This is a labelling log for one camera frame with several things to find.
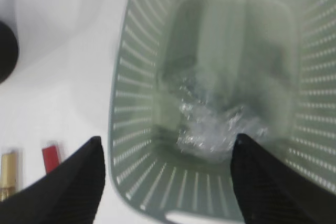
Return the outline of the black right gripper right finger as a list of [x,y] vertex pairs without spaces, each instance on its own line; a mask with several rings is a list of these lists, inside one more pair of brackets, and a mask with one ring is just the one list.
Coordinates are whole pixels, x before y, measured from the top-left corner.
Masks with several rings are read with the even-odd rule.
[[246,134],[236,137],[230,173],[245,223],[335,223],[335,195]]

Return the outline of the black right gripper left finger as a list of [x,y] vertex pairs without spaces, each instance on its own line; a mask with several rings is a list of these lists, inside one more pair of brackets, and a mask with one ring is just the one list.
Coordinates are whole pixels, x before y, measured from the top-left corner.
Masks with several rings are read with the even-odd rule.
[[101,137],[1,202],[1,223],[93,223],[106,182]]

